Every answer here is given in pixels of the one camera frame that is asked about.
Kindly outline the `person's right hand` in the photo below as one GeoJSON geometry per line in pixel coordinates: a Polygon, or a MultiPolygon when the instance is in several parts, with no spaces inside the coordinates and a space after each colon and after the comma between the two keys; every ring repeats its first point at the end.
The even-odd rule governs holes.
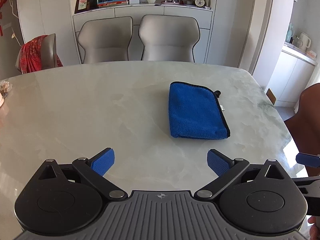
{"type": "Polygon", "coordinates": [[[311,216],[308,219],[308,223],[312,225],[309,231],[310,240],[319,240],[319,227],[317,226],[317,217],[311,216]]]}

